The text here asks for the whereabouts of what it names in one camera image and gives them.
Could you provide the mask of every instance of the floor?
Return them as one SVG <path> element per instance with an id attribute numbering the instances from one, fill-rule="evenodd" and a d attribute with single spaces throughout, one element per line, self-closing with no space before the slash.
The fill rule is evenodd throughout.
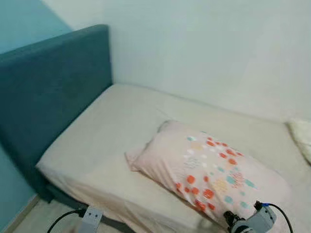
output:
<path id="1" fill-rule="evenodd" d="M 40 200 L 14 233 L 46 233 L 58 217 L 70 210 L 72 209 L 57 201 L 48 204 Z M 81 218 L 78 215 L 68 215 L 55 225 L 51 233 L 77 233 L 80 222 Z M 120 231 L 101 223 L 97 233 L 120 233 Z"/>

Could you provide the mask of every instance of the mattress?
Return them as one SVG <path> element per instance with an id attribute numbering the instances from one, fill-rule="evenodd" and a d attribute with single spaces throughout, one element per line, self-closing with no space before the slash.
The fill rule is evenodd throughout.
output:
<path id="1" fill-rule="evenodd" d="M 204 130 L 277 170 L 293 190 L 285 211 L 296 232 L 310 232 L 311 168 L 284 124 L 147 88 L 111 86 L 52 143 L 37 167 L 73 198 L 138 233 L 224 232 L 127 166 L 124 153 L 149 141 L 168 119 Z"/>

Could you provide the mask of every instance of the headboard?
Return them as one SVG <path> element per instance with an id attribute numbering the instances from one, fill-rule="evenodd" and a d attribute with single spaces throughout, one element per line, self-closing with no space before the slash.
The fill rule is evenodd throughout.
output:
<path id="1" fill-rule="evenodd" d="M 0 55 L 0 142 L 41 198 L 50 201 L 52 194 L 36 163 L 111 84 L 105 25 Z"/>

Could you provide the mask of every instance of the wall baseboard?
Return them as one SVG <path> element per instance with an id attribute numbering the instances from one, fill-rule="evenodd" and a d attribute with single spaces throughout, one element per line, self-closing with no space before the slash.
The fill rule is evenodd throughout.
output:
<path id="1" fill-rule="evenodd" d="M 18 225 L 24 220 L 29 214 L 32 208 L 38 203 L 40 197 L 35 194 L 29 201 L 28 204 L 16 215 L 16 217 L 9 223 L 2 233 L 13 233 Z"/>

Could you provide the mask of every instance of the polka dot pillowcase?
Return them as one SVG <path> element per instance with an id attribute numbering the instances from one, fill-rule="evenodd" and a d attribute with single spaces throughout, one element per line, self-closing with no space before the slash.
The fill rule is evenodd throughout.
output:
<path id="1" fill-rule="evenodd" d="M 145 148 L 125 156 L 132 171 L 161 183 L 223 227 L 225 211 L 249 218 L 257 200 L 281 205 L 290 193 L 275 171 L 177 121 L 166 121 Z"/>

